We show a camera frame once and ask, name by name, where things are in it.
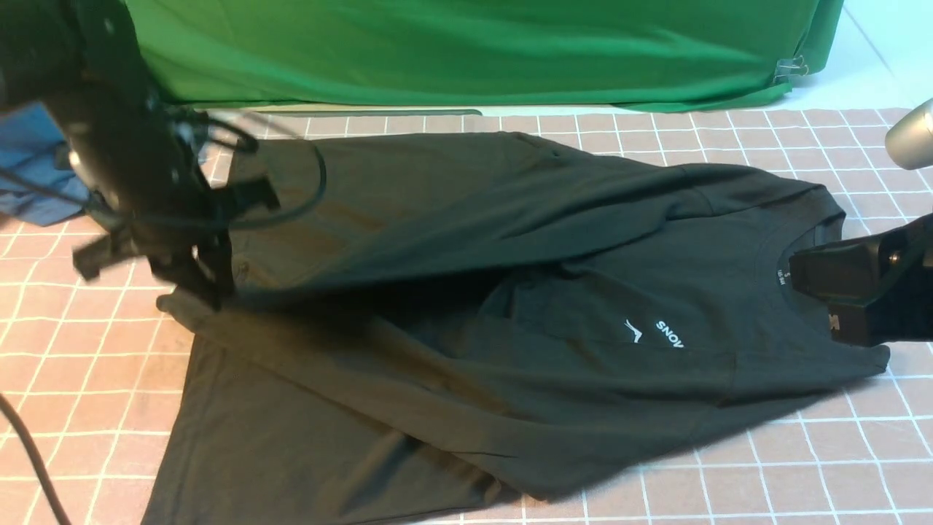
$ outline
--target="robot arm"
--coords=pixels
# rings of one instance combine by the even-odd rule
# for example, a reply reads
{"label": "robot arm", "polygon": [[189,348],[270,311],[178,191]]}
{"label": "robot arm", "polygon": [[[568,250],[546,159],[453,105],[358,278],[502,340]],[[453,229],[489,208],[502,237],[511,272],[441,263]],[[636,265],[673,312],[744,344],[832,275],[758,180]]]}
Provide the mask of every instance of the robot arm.
{"label": "robot arm", "polygon": [[[906,170],[933,165],[933,99],[895,124],[885,147]],[[790,274],[794,290],[827,305],[838,341],[933,341],[933,214],[800,251],[790,258]]]}
{"label": "robot arm", "polygon": [[209,133],[207,116],[161,102],[120,0],[4,0],[0,114],[36,101],[84,182],[121,218],[75,251],[84,278],[147,257],[154,276],[210,304],[234,293],[224,224],[258,204],[278,207],[272,186],[210,187],[185,133]]}

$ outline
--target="green backdrop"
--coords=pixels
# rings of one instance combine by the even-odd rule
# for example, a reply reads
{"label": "green backdrop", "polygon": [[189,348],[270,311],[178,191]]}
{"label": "green backdrop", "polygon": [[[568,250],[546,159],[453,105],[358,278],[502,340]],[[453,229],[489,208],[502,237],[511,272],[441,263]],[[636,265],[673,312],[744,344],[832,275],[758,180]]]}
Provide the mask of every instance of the green backdrop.
{"label": "green backdrop", "polygon": [[126,0],[177,102],[758,106],[843,0]]}

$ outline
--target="black cable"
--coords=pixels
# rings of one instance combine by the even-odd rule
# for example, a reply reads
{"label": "black cable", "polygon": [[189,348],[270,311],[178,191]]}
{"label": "black cable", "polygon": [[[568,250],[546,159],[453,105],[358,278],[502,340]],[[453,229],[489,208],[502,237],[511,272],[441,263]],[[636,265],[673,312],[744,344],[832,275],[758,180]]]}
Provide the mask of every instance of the black cable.
{"label": "black cable", "polygon": [[[252,114],[246,113],[245,116],[249,119],[254,119]],[[244,141],[244,146],[241,149],[238,149],[232,146],[230,143],[223,141],[214,141],[211,142],[218,144],[224,148],[232,148],[239,151],[255,151],[258,150],[258,141],[255,137],[247,133],[246,131],[230,124],[228,122],[219,121],[216,119],[208,119],[212,125],[217,125],[217,122],[222,122],[221,125],[217,127],[222,127],[225,130],[235,133],[239,137],[249,137],[247,141]],[[272,122],[272,119],[266,122],[270,128],[276,129],[277,131],[285,131],[286,135],[291,135],[293,138],[304,141],[304,137],[298,137],[290,130],[287,130],[284,126],[280,126]],[[271,228],[272,226],[277,226],[279,224],[294,220],[321,203],[321,200],[324,199],[324,194],[327,192],[327,164],[324,161],[324,156],[321,155],[321,151],[314,145],[311,141],[306,141],[308,146],[311,148],[314,158],[317,160],[317,169],[318,169],[318,183],[317,191],[314,195],[307,200],[305,200],[300,205],[297,205],[289,210],[282,211],[271,215],[270,217],[262,219],[246,219],[246,220],[196,220],[196,219],[179,219],[177,217],[168,217],[162,215],[125,215],[122,213],[115,212],[110,208],[101,206],[100,204],[92,200],[78,199],[72,197],[71,195],[53,190],[47,186],[42,186],[41,184],[35,184],[30,182],[24,177],[9,171],[6,168],[0,167],[0,178],[5,178],[15,184],[18,184],[29,190],[30,192],[35,192],[40,195],[44,195],[53,199],[58,199],[66,203],[71,203],[73,205],[81,206],[85,210],[100,214],[101,216],[109,220],[126,220],[126,221],[137,221],[144,222],[146,224],[155,224],[159,226],[169,226],[175,228],[191,228],[197,230],[213,230],[213,231],[243,231],[243,230],[259,230],[263,228]]]}
{"label": "black cable", "polygon": [[54,153],[55,150],[58,149],[62,144],[64,144],[64,143],[63,143],[63,142],[56,142],[55,144],[53,144],[53,145],[51,145],[51,146],[49,146],[49,147],[47,147],[47,148],[42,148],[42,149],[40,149],[39,151],[37,151],[32,157],[26,157],[25,159],[23,159],[23,160],[21,160],[21,161],[15,163],[15,164],[13,164],[13,165],[11,165],[11,166],[7,166],[7,169],[10,170],[10,171],[12,171],[12,172],[15,172],[16,170],[22,168],[22,167],[25,166],[26,164],[32,162],[32,161],[35,159],[35,156],[36,156],[36,155],[48,155],[48,154],[50,154],[50,153]]}
{"label": "black cable", "polygon": [[55,515],[55,519],[58,520],[59,525],[71,525],[71,520],[68,519],[68,515],[62,506],[62,500],[59,499],[58,493],[55,492],[55,487],[52,485],[49,471],[46,470],[46,465],[42,462],[42,454],[39,453],[38,447],[35,446],[35,441],[33,441],[33,437],[26,429],[20,415],[16,413],[16,409],[13,408],[13,405],[7,401],[2,393],[0,393],[0,412],[3,412],[4,417],[7,418],[13,430],[16,431],[16,435],[20,437],[22,447],[26,449],[26,456],[29,457],[29,462],[33,465],[35,477],[39,479],[39,486],[42,487],[46,499],[49,500],[49,506],[52,509],[52,514]]}

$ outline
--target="white logo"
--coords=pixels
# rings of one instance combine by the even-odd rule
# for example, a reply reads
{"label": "white logo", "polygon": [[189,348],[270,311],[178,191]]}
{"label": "white logo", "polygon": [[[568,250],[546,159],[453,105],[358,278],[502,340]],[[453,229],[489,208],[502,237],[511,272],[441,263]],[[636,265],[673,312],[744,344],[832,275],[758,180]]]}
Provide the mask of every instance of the white logo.
{"label": "white logo", "polygon": [[670,341],[671,344],[674,345],[675,348],[684,347],[684,342],[680,340],[680,337],[678,337],[677,334],[674,333],[673,330],[671,330],[671,327],[667,326],[667,323],[665,323],[662,320],[659,320],[658,324],[656,324],[655,327],[657,327],[658,330],[660,330],[661,333],[663,333],[664,336],[667,337],[667,340]]}
{"label": "white logo", "polygon": [[631,330],[632,333],[635,334],[635,341],[634,341],[634,342],[637,343],[638,340],[641,339],[641,336],[642,336],[641,331],[638,330],[637,328],[635,328],[634,326],[632,326],[631,322],[629,322],[628,319],[625,320],[625,326],[627,326],[628,329]]}

